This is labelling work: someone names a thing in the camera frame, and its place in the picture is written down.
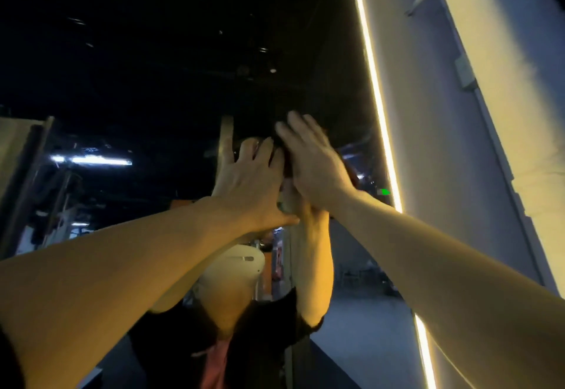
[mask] red shirt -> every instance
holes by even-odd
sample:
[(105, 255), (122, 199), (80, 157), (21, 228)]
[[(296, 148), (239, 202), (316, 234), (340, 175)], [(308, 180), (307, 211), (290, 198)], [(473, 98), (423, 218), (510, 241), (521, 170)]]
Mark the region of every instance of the red shirt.
[(206, 351), (206, 365), (200, 389), (226, 389), (224, 385), (225, 364), (231, 340), (231, 337), (227, 340), (218, 340)]

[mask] ceiling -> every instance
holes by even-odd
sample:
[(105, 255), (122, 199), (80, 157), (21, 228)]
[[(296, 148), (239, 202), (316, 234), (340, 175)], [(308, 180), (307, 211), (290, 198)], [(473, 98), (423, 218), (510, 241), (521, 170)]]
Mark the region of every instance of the ceiling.
[(375, 125), (354, 0), (1, 4), (2, 110), (55, 116), (62, 152), (132, 160), (76, 168), (81, 200), (112, 222), (207, 195), (223, 114), (237, 137), (269, 136), (297, 108), (336, 146)]

